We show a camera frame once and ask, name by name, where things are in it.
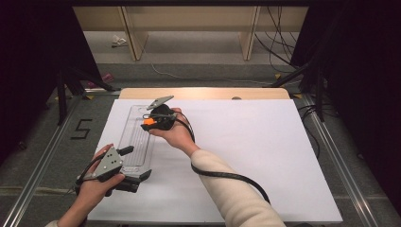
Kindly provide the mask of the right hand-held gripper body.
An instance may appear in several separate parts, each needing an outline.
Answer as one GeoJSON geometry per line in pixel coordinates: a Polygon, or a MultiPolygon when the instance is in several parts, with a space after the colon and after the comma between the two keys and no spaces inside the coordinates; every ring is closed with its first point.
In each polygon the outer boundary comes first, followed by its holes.
{"type": "Polygon", "coordinates": [[[166,102],[172,99],[173,96],[164,96],[156,98],[148,107],[149,114],[154,115],[153,119],[157,121],[154,129],[168,131],[174,125],[176,114],[171,110],[166,102]]]}

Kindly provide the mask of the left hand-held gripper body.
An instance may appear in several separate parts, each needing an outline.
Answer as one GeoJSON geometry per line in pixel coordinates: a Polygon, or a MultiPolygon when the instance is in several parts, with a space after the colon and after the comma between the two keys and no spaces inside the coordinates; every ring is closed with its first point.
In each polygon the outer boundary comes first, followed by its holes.
{"type": "MultiPolygon", "coordinates": [[[[123,161],[117,151],[118,149],[111,147],[85,167],[75,182],[76,194],[79,193],[80,187],[85,181],[98,180],[104,183],[120,172],[123,161]]],[[[114,190],[136,193],[140,183],[139,178],[126,176],[121,183],[107,191],[106,197],[110,197],[114,190]]]]}

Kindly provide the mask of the clear plastic tray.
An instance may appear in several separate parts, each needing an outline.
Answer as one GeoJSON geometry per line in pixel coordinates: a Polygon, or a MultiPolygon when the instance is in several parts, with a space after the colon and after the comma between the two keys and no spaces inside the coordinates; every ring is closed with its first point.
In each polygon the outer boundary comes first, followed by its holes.
{"type": "Polygon", "coordinates": [[[139,178],[150,171],[154,138],[141,127],[146,114],[146,106],[131,106],[118,145],[119,149],[133,146],[133,151],[122,157],[122,172],[127,176],[139,178]]]}

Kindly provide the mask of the person's right hand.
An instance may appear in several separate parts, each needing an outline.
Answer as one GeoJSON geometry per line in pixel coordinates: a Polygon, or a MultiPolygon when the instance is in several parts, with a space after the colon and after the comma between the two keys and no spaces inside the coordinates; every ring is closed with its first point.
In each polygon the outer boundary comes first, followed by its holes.
{"type": "Polygon", "coordinates": [[[177,115],[177,120],[169,131],[153,129],[149,133],[164,138],[170,146],[181,150],[188,157],[191,157],[200,148],[192,139],[189,123],[183,116],[182,110],[180,108],[173,108],[173,111],[177,115]]]}

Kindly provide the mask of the person's left hand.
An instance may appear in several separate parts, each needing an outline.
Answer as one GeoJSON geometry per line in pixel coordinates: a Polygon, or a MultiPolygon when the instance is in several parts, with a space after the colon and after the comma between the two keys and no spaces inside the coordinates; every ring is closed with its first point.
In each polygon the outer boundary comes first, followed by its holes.
{"type": "Polygon", "coordinates": [[[125,176],[118,173],[104,183],[98,180],[85,181],[81,185],[78,197],[73,206],[77,207],[78,210],[91,211],[103,200],[108,190],[117,186],[124,179],[125,176]]]}

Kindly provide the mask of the black tape floor mark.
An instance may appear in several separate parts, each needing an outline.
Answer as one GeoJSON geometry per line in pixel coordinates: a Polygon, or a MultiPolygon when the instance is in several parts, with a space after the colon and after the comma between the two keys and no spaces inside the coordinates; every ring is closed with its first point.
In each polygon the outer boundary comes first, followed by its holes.
{"type": "Polygon", "coordinates": [[[80,119],[74,129],[71,140],[84,140],[87,138],[89,132],[91,131],[89,124],[92,119],[80,119]]]}

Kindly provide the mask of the pink object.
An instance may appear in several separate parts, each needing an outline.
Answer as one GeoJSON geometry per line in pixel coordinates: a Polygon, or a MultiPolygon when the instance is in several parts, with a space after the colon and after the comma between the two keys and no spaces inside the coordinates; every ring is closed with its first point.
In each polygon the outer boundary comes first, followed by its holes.
{"type": "MultiPolygon", "coordinates": [[[[105,83],[113,81],[113,76],[110,73],[107,73],[107,74],[103,75],[101,78],[102,78],[102,81],[105,82],[105,83]]],[[[96,85],[95,83],[93,83],[91,81],[88,81],[87,85],[88,85],[89,89],[98,88],[98,85],[96,85]]]]}

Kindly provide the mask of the white crumpled paper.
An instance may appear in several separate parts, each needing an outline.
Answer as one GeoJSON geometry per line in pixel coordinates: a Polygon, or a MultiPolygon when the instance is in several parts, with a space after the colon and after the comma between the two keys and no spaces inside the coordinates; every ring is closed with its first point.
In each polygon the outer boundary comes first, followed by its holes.
{"type": "Polygon", "coordinates": [[[117,35],[112,36],[112,48],[126,46],[127,41],[124,38],[121,38],[117,35]]]}

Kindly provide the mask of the black metal stand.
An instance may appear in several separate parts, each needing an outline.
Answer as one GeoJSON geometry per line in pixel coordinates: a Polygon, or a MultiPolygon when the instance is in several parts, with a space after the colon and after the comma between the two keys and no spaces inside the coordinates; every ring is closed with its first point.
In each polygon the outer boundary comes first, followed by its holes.
{"type": "Polygon", "coordinates": [[[59,103],[59,122],[61,125],[67,117],[67,97],[65,88],[68,88],[74,96],[83,96],[85,89],[81,84],[82,80],[92,82],[94,85],[104,89],[107,92],[117,92],[120,88],[114,88],[101,79],[101,76],[93,76],[76,67],[65,67],[57,74],[57,93],[59,103]]]}
{"type": "Polygon", "coordinates": [[[300,75],[302,75],[303,78],[301,79],[299,89],[302,92],[310,92],[311,89],[314,89],[317,116],[323,122],[323,69],[320,67],[319,63],[309,61],[289,75],[278,79],[270,87],[279,88],[300,75]]]}

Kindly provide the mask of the white table cover sheet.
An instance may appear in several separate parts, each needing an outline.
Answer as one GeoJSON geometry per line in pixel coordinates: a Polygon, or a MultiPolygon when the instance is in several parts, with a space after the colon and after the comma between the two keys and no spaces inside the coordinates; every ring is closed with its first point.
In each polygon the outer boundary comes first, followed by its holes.
{"type": "MultiPolygon", "coordinates": [[[[171,100],[189,118],[199,147],[258,182],[286,222],[342,220],[295,104],[290,99],[171,100]]],[[[115,191],[91,221],[215,224],[222,221],[189,159],[153,138],[151,175],[135,193],[115,191]]]]}

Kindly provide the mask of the wooden shelf unit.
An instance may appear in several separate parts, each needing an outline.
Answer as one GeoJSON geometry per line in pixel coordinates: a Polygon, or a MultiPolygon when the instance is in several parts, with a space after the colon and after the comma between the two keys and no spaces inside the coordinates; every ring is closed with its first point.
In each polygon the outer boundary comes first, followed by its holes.
{"type": "Polygon", "coordinates": [[[254,34],[299,32],[307,7],[75,7],[84,31],[123,31],[135,61],[151,31],[236,32],[243,59],[253,50],[254,34]]]}

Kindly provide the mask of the black curtain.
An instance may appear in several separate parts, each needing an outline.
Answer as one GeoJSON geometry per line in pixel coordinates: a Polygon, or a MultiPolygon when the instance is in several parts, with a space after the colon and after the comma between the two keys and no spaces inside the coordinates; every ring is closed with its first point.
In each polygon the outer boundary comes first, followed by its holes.
{"type": "Polygon", "coordinates": [[[101,80],[74,9],[0,0],[0,164],[26,137],[59,75],[75,90],[82,80],[101,80]]]}
{"type": "Polygon", "coordinates": [[[311,0],[293,57],[309,61],[323,34],[327,90],[358,151],[401,215],[401,0],[311,0]]]}

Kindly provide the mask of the aluminium floor rail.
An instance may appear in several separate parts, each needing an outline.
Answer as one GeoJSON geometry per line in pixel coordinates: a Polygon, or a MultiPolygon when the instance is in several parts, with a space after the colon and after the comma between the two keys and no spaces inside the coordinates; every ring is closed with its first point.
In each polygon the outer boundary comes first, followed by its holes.
{"type": "Polygon", "coordinates": [[[44,227],[75,200],[73,184],[103,144],[99,141],[116,93],[67,98],[68,114],[59,125],[52,97],[27,139],[0,166],[0,227],[44,227]],[[71,140],[80,119],[92,119],[84,140],[71,140]]]}
{"type": "Polygon", "coordinates": [[[354,210],[357,212],[362,225],[364,227],[378,227],[373,209],[357,184],[356,178],[351,172],[351,168],[341,156],[340,150],[332,134],[329,132],[329,129],[326,127],[325,122],[322,122],[317,116],[316,105],[312,96],[300,95],[300,99],[303,101],[304,106],[300,107],[299,111],[305,111],[302,113],[301,119],[306,132],[316,143],[317,151],[315,154],[317,158],[320,159],[323,155],[323,150],[325,150],[340,178],[341,185],[347,192],[346,199],[350,200],[353,204],[354,210]]]}

